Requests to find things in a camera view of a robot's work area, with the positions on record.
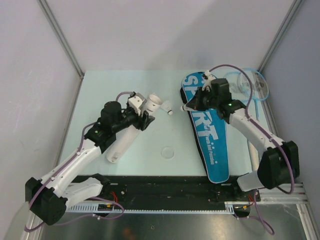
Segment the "clear tube lid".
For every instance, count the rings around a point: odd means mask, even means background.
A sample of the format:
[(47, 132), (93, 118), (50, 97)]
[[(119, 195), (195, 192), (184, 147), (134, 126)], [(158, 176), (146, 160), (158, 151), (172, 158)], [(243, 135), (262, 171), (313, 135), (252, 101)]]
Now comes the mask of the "clear tube lid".
[(171, 146), (165, 146), (162, 148), (161, 150), (161, 156), (164, 158), (164, 159), (172, 159), (175, 155), (175, 152), (174, 152), (174, 149), (171, 147)]

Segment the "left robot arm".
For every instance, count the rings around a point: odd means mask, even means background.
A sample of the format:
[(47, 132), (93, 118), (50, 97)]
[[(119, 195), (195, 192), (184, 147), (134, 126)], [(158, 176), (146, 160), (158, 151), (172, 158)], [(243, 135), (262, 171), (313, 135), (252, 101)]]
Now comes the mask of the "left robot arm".
[(128, 100), (125, 109), (117, 101), (107, 102), (97, 121), (84, 127), (80, 145), (70, 158), (41, 179), (32, 177), (25, 183), (25, 200), (30, 211), (50, 226), (62, 218), (67, 208), (79, 202), (94, 197), (107, 199), (111, 188), (99, 174), (73, 186), (70, 184), (116, 141), (118, 132), (128, 127), (144, 131), (155, 120), (158, 107), (151, 100)]

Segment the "white shuttlecock tube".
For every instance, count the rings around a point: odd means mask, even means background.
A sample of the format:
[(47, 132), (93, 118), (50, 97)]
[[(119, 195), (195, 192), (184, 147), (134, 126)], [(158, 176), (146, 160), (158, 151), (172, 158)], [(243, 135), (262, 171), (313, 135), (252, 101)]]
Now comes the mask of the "white shuttlecock tube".
[[(140, 114), (145, 112), (149, 116), (154, 116), (156, 111), (163, 104), (163, 101), (155, 94), (150, 94), (147, 98), (144, 98), (141, 94), (136, 94), (133, 97), (133, 101), (142, 100), (142, 103), (139, 103)], [(119, 138), (111, 145), (108, 152), (106, 153), (106, 159), (111, 163), (116, 163), (124, 153), (128, 150), (133, 141), (137, 136), (142, 132), (142, 130), (137, 129), (134, 126), (129, 126), (120, 132)]]

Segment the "white plastic shuttlecock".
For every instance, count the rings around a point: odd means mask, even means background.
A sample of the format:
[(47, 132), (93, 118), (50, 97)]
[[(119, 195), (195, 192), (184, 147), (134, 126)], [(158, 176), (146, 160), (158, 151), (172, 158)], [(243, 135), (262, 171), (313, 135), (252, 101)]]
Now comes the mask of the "white plastic shuttlecock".
[(160, 106), (162, 110), (164, 110), (168, 115), (172, 115), (173, 114), (173, 110), (172, 110), (172, 104), (169, 100), (166, 100), (162, 103), (162, 105)]
[(190, 108), (190, 107), (188, 107), (186, 104), (184, 104), (184, 105), (182, 105), (182, 106), (180, 107), (180, 110), (181, 110), (181, 111), (184, 111), (184, 112), (192, 112), (194, 109), (193, 109), (193, 108)]

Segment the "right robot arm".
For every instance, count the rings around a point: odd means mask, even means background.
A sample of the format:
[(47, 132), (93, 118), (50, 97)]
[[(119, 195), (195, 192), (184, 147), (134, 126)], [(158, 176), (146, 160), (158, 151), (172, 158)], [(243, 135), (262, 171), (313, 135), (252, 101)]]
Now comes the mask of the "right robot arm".
[(242, 133), (256, 150), (262, 154), (257, 170), (237, 178), (230, 188), (231, 196), (242, 201), (249, 191), (266, 188), (272, 190), (290, 183), (291, 194), (295, 178), (300, 174), (298, 146), (293, 141), (285, 142), (263, 128), (249, 114), (248, 107), (233, 99), (225, 78), (207, 80), (198, 87), (192, 99), (182, 107), (183, 111), (206, 111), (214, 109), (218, 117)]

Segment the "blue racket bag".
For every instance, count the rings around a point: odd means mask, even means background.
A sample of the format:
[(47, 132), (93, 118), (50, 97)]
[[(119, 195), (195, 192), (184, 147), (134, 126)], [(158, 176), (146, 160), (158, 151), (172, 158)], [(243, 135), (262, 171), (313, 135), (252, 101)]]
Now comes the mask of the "blue racket bag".
[(196, 146), (210, 182), (221, 184), (229, 177), (226, 123), (217, 111), (189, 111)]

